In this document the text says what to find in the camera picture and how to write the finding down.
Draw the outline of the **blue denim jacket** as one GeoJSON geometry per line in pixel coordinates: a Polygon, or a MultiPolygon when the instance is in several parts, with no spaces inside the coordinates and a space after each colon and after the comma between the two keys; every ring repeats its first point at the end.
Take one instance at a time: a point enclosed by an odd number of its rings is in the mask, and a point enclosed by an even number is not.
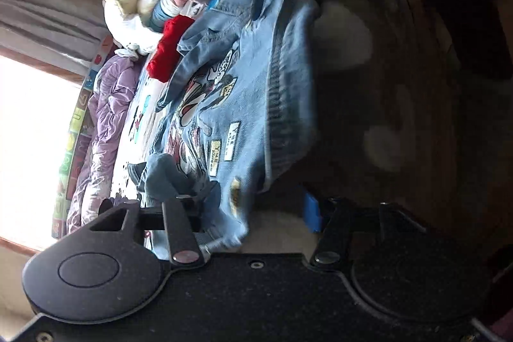
{"type": "Polygon", "coordinates": [[[242,245],[255,197],[315,141],[312,0],[219,0],[182,35],[143,170],[146,201],[199,204],[200,248],[242,245]]]}

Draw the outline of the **Mickey Mouse bed blanket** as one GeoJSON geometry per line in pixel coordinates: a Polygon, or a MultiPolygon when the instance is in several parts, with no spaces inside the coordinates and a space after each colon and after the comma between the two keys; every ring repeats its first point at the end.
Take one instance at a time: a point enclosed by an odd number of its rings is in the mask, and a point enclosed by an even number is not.
{"type": "MultiPolygon", "coordinates": [[[[316,135],[306,156],[258,194],[249,232],[236,248],[269,249],[311,242],[303,220],[306,191],[347,197],[362,206],[398,201],[431,227],[452,222],[443,171],[431,156],[434,108],[406,0],[312,0],[318,15],[309,36],[314,77],[316,135]]],[[[153,207],[141,185],[164,112],[156,105],[145,150],[121,144],[112,185],[115,204],[153,207]]]]}

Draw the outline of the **red knit sweater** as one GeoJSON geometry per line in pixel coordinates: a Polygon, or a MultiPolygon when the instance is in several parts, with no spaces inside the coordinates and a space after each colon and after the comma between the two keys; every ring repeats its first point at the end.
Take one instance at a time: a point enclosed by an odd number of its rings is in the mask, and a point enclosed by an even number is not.
{"type": "Polygon", "coordinates": [[[163,37],[146,66],[150,78],[162,83],[170,80],[181,56],[177,51],[177,44],[194,22],[195,20],[188,16],[178,15],[165,23],[163,37]]]}

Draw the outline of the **colourful alphabet headboard mat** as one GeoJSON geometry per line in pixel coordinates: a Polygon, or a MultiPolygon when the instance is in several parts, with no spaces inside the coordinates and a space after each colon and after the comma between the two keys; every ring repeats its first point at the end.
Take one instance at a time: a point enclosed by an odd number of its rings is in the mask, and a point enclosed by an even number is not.
{"type": "Polygon", "coordinates": [[[113,45],[111,35],[104,37],[89,64],[71,116],[66,152],[59,168],[59,183],[51,225],[53,239],[61,239],[67,233],[67,215],[92,137],[93,122],[89,115],[88,103],[93,94],[97,73],[110,57],[113,45]]]}

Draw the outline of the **purple crumpled duvet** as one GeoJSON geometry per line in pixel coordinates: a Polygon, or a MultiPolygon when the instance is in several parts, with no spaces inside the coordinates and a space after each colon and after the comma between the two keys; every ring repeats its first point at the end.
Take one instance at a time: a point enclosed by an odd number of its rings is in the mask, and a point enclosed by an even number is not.
{"type": "Polygon", "coordinates": [[[71,198],[67,233],[93,221],[102,202],[110,197],[119,141],[139,72],[140,67],[130,58],[114,55],[96,75],[88,102],[92,137],[71,198]]]}

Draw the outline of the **grey window curtain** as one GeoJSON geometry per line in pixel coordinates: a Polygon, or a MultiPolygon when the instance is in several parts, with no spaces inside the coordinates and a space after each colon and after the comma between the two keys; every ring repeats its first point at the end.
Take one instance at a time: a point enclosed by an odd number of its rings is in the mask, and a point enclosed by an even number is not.
{"type": "Polygon", "coordinates": [[[100,0],[1,0],[1,45],[83,74],[109,34],[100,0]]]}

